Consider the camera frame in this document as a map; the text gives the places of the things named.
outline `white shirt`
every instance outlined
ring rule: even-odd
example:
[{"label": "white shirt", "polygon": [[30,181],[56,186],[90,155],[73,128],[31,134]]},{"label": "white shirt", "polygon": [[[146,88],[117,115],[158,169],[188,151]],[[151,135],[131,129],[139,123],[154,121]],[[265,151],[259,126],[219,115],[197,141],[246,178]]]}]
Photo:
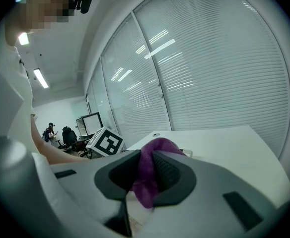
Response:
[{"label": "white shirt", "polygon": [[16,47],[7,44],[0,24],[0,136],[23,143],[39,153],[31,136],[32,90]]}]

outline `black rubber pad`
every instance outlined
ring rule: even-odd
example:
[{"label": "black rubber pad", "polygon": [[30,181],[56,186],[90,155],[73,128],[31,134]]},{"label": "black rubber pad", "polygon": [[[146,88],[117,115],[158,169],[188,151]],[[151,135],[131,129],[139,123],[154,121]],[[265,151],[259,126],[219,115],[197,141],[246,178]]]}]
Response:
[{"label": "black rubber pad", "polygon": [[154,207],[179,204],[195,188],[195,173],[189,166],[158,151],[153,152],[153,161],[159,191],[153,201]]},{"label": "black rubber pad", "polygon": [[223,197],[246,231],[249,231],[263,221],[251,205],[245,201],[238,192],[230,192],[224,194]]},{"label": "black rubber pad", "polygon": [[62,177],[68,177],[71,175],[76,174],[76,171],[70,169],[70,170],[65,170],[65,171],[61,171],[61,172],[57,172],[55,173],[55,176],[57,179],[62,178]]},{"label": "black rubber pad", "polygon": [[124,201],[137,175],[141,151],[137,150],[100,168],[94,177],[96,187],[108,199]]}]

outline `white box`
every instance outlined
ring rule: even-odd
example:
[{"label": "white box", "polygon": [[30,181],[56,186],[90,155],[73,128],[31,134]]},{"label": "white box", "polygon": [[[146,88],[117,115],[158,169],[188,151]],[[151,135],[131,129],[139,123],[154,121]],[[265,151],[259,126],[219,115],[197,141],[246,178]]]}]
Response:
[{"label": "white box", "polygon": [[109,156],[120,153],[123,147],[123,138],[115,133],[113,130],[103,127],[96,131],[94,136],[86,145],[86,148],[91,149],[93,152]]}]

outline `window blinds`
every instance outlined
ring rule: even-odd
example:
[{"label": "window blinds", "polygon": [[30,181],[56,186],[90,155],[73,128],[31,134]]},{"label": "window blinds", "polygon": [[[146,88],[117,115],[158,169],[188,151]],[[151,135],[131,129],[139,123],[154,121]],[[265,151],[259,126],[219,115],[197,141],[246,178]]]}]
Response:
[{"label": "window blinds", "polygon": [[91,84],[93,88],[96,108],[97,111],[100,113],[103,126],[117,132],[109,100],[106,94],[101,62],[99,62],[95,68],[95,73],[92,77]]},{"label": "window blinds", "polygon": [[96,105],[95,105],[94,94],[93,94],[91,82],[90,82],[89,87],[87,89],[86,100],[89,103],[89,108],[90,108],[91,114],[96,113],[97,109],[96,109]]},{"label": "window blinds", "polygon": [[166,106],[157,87],[154,67],[131,16],[119,27],[102,56],[106,89],[113,116],[126,147],[153,130],[168,130]]},{"label": "window blinds", "polygon": [[149,40],[173,130],[248,124],[280,155],[290,120],[288,73],[277,41],[252,5],[150,0],[135,14]]}]

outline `backpack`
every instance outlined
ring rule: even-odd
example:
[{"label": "backpack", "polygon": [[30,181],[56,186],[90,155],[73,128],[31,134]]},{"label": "backpack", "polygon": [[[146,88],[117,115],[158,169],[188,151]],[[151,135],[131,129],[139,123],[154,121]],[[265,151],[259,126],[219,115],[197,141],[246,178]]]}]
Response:
[{"label": "backpack", "polygon": [[46,131],[44,131],[44,132],[42,133],[42,139],[43,139],[44,141],[46,141],[46,142],[49,142],[48,137],[49,137],[49,135],[47,135],[47,137],[46,137]]}]

